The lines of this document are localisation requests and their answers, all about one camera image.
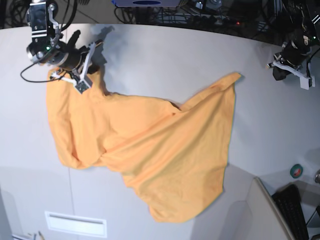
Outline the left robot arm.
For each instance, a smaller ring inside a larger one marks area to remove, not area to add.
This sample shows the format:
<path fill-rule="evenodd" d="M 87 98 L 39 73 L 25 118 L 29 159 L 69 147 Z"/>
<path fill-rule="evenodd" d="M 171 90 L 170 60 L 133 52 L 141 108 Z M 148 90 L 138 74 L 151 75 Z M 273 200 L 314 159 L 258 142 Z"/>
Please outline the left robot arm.
<path fill-rule="evenodd" d="M 273 55 L 273 61 L 266 68 L 272 69 L 276 81 L 294 75 L 299 78 L 300 87 L 309 90 L 316 86 L 311 60 L 320 51 L 312 52 L 313 47 L 320 45 L 320 2 L 283 0 L 282 4 L 292 27 L 281 51 Z"/>

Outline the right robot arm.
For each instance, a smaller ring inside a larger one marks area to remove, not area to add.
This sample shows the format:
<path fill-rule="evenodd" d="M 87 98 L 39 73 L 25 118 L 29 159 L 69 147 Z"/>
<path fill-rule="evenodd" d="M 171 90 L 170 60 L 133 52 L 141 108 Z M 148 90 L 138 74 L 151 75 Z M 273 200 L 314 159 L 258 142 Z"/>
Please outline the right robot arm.
<path fill-rule="evenodd" d="M 80 30 L 76 30 L 68 42 L 63 42 L 63 32 L 73 22 L 78 5 L 86 5 L 87 1 L 76 0 L 73 3 L 69 20 L 62 23 L 56 21 L 58 4 L 54 0 L 32 0 L 26 12 L 26 22 L 31 27 L 31 43 L 26 52 L 32 65 L 48 64 L 57 69 L 49 75 L 49 81 L 65 81 L 83 94 L 93 85 L 89 74 L 98 68 L 92 62 L 97 47 L 103 40 L 89 43 L 87 46 L 76 48 Z"/>

